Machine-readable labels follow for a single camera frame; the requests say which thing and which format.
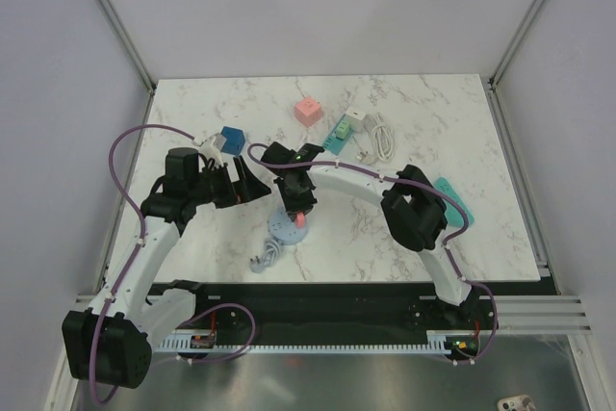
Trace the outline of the pink plug adapter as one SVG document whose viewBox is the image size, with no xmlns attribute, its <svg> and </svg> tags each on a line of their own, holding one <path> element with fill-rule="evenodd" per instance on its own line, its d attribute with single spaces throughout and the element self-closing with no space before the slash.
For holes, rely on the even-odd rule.
<svg viewBox="0 0 616 411">
<path fill-rule="evenodd" d="M 306 217 L 303 212 L 299 212 L 295 215 L 294 224 L 298 229 L 302 229 L 306 226 Z"/>
</svg>

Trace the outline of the blue cube socket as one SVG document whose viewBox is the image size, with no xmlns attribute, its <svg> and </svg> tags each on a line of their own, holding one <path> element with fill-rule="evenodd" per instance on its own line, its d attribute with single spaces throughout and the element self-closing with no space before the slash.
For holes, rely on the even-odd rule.
<svg viewBox="0 0 616 411">
<path fill-rule="evenodd" d="M 220 132 L 225 138 L 221 151 L 232 156 L 240 156 L 245 145 L 244 131 L 229 126 L 223 126 Z"/>
</svg>

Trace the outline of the teal power strip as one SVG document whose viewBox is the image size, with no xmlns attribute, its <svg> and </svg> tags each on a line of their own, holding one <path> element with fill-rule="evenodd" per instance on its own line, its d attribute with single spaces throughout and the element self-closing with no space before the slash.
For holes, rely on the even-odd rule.
<svg viewBox="0 0 616 411">
<path fill-rule="evenodd" d="M 349 136 L 344 141 L 340 141 L 340 140 L 337 140 L 335 138 L 335 136 L 334 136 L 334 130 L 335 130 L 336 126 L 327 135 L 327 137 L 325 138 L 325 140 L 324 140 L 324 142 L 322 144 L 322 147 L 326 151 L 329 151 L 330 153 L 332 153 L 334 155 L 339 155 L 341 153 L 341 151 L 343 150 L 343 148 L 345 147 L 346 143 L 351 138 L 351 136 L 353 134 L 353 131 L 351 130 L 351 133 L 349 134 Z"/>
</svg>

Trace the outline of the pink cube socket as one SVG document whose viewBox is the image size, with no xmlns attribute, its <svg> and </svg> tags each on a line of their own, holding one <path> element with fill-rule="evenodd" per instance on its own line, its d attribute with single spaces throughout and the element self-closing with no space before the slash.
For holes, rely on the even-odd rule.
<svg viewBox="0 0 616 411">
<path fill-rule="evenodd" d="M 296 120 L 304 127 L 311 127 L 322 119 L 321 104 L 312 97 L 305 97 L 294 106 Z"/>
</svg>

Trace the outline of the green cube plug adapter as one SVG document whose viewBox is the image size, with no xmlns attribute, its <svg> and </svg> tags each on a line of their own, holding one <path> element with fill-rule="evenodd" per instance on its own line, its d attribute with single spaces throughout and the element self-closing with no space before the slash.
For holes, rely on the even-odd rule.
<svg viewBox="0 0 616 411">
<path fill-rule="evenodd" d="M 335 130 L 334 136 L 337 140 L 344 141 L 349 134 L 351 133 L 351 125 L 346 116 L 343 116 L 341 120 L 338 122 Z"/>
</svg>

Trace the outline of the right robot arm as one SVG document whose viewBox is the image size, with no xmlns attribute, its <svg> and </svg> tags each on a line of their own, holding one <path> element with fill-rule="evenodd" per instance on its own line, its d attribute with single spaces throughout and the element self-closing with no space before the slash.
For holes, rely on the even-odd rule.
<svg viewBox="0 0 616 411">
<path fill-rule="evenodd" d="M 433 187 L 420 168 L 408 165 L 393 174 L 377 172 L 343 162 L 311 143 L 298 151 L 278 142 L 253 143 L 247 154 L 275 175 L 291 220 L 306 220 L 318 203 L 317 189 L 343 193 L 379 208 L 393 240 L 420 257 L 436 296 L 443 301 L 443 321 L 459 328 L 475 317 L 469 295 L 476 283 L 463 274 L 449 246 L 468 230 L 469 216 L 455 199 Z"/>
</svg>

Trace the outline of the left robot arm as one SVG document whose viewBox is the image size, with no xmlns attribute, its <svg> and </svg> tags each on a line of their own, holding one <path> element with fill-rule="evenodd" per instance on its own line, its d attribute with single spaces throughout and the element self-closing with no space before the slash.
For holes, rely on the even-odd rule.
<svg viewBox="0 0 616 411">
<path fill-rule="evenodd" d="M 148 303 L 154 279 L 199 206 L 234 207 L 271 190 L 242 157 L 233 160 L 237 181 L 226 165 L 201 167 L 200 160 L 194 148 L 169 150 L 164 175 L 141 204 L 138 234 L 120 269 L 86 310 L 72 310 L 64 318 L 64 347 L 74 378 L 135 389 L 154 350 L 173 330 L 182 322 L 200 327 L 210 319 L 210 302 L 186 289 L 167 289 Z"/>
</svg>

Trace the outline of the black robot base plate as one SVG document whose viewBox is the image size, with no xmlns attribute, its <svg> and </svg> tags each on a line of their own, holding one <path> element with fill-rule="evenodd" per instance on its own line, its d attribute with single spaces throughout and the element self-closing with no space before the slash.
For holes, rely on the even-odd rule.
<svg viewBox="0 0 616 411">
<path fill-rule="evenodd" d="M 491 331 L 496 311 L 481 290 L 449 305 L 428 283 L 156 283 L 152 295 L 183 289 L 196 296 L 197 328 L 239 344 L 265 340 L 419 341 L 430 331 Z M 207 309 L 214 314 L 205 314 Z"/>
</svg>

